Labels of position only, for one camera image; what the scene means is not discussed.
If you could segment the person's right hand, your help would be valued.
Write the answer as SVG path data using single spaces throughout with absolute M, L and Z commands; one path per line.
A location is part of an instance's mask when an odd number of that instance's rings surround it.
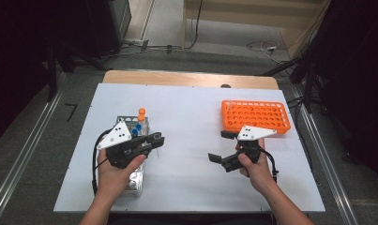
M 253 163 L 245 154 L 240 154 L 238 160 L 243 165 L 240 173 L 249 178 L 252 186 L 264 197 L 270 195 L 277 187 L 274 181 L 265 153 L 261 153 L 256 163 Z

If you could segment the black cabinet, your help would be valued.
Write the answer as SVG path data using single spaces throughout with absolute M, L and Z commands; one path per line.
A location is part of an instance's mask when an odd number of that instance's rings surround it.
M 129 0 L 86 0 L 96 41 L 95 56 L 119 52 L 131 21 Z

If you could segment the orange plastic tube rack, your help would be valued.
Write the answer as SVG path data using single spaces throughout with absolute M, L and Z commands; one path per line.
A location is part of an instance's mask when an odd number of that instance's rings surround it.
M 278 134 L 284 134 L 291 128 L 288 114 L 281 102 L 233 100 L 233 108 L 228 111 L 227 100 L 221 102 L 221 119 L 225 130 L 239 131 L 247 125 L 275 129 Z

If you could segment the wooden table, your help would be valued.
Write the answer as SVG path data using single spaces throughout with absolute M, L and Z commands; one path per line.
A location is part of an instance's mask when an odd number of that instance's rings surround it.
M 232 88 L 279 89 L 272 77 L 146 70 L 110 70 L 105 73 L 103 82 L 201 87 L 220 87 L 227 83 Z

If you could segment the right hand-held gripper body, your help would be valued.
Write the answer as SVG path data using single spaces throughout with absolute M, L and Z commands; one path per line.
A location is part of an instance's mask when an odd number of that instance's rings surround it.
M 243 126 L 241 130 L 236 133 L 237 150 L 233 155 L 225 157 L 221 160 L 221 166 L 227 173 L 240 169 L 243 165 L 238 160 L 240 154 L 245 154 L 253 163 L 256 163 L 262 152 L 267 152 L 260 146 L 259 140 L 276 134 L 274 129 L 267 129 L 262 127 Z

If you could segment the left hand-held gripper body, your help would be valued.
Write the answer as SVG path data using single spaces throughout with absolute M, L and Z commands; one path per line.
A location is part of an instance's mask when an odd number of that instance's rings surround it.
M 140 123 L 120 121 L 99 137 L 96 149 L 106 151 L 106 158 L 112 166 L 125 169 L 137 156 L 149 155 L 150 152 L 142 150 L 143 146 L 148 145 L 144 127 L 137 129 L 138 136 L 132 136 L 131 131 L 136 129 L 137 124 Z

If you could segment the metal floor rail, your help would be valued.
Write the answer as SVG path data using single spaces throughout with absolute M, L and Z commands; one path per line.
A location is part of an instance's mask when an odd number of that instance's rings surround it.
M 308 113 L 306 109 L 301 109 L 301 114 L 315 148 L 315 152 L 320 160 L 321 167 L 323 168 L 335 204 L 339 209 L 343 224 L 359 225 L 353 206 L 350 203 L 338 173 L 325 148 L 319 129 L 314 122 L 313 115 Z
M 0 185 L 0 217 L 2 216 L 16 186 L 18 185 L 30 158 L 34 154 L 42 133 L 44 132 L 51 117 L 53 116 L 53 112 L 57 107 L 57 104 L 65 90 L 65 86 L 68 83 L 68 80 L 69 75 L 67 73 L 62 72 L 59 75 L 56 83 L 59 89 L 55 92 L 54 96 L 45 104 L 38 120 L 36 121 L 34 127 L 31 129 L 30 134 L 24 143 L 24 146 L 22 147 L 19 155 L 12 164 L 8 175 Z

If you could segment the white board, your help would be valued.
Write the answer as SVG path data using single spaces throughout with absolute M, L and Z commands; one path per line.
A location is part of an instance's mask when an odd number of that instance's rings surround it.
M 92 156 L 98 136 L 118 116 L 145 108 L 149 126 L 165 138 L 161 158 L 144 164 L 140 197 L 123 196 L 122 213 L 265 213 L 269 206 L 249 179 L 226 172 L 208 154 L 229 156 L 235 142 L 221 137 L 221 102 L 227 99 L 283 103 L 280 90 L 101 83 L 98 85 L 54 209 L 84 212 L 93 201 Z

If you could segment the person's left hand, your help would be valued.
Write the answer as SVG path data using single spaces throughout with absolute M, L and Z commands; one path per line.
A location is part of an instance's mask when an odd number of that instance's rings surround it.
M 106 151 L 98 154 L 98 191 L 96 199 L 102 202 L 113 203 L 125 190 L 130 175 L 146 160 L 145 155 L 135 157 L 125 169 L 112 166 L 106 158 Z

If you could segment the beige wooden shelf unit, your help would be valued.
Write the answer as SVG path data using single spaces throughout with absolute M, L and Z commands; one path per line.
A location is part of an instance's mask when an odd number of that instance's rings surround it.
M 187 19 L 278 27 L 291 57 L 305 50 L 331 0 L 183 0 L 181 46 L 186 45 Z

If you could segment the black metal stand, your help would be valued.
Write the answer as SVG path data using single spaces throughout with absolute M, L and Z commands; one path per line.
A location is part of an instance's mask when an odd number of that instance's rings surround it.
M 289 76 L 292 84 L 299 84 L 305 82 L 305 91 L 301 102 L 304 104 L 308 113 L 311 113 L 311 104 L 319 104 L 319 100 L 311 97 L 312 87 L 315 83 L 315 63 L 307 54 L 298 56 L 290 61 L 279 63 L 275 68 L 272 68 L 264 73 L 262 76 L 271 77 L 287 68 L 294 68 L 294 71 Z
M 56 77 L 56 63 L 59 63 L 64 71 L 73 72 L 75 69 L 74 63 L 71 59 L 72 55 L 76 55 L 83 59 L 84 62 L 102 71 L 108 69 L 95 59 L 89 57 L 85 53 L 79 51 L 72 45 L 60 40 L 49 40 L 47 43 L 47 63 L 49 74 L 49 95 L 47 101 L 50 102 L 55 98 L 58 91 L 57 77 Z

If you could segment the black curtain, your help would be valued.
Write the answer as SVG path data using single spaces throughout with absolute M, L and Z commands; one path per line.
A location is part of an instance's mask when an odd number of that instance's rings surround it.
M 331 0 L 314 43 L 321 101 L 349 154 L 378 175 L 378 0 Z
M 0 0 L 0 138 L 52 74 L 51 54 L 72 65 L 62 38 L 77 0 Z

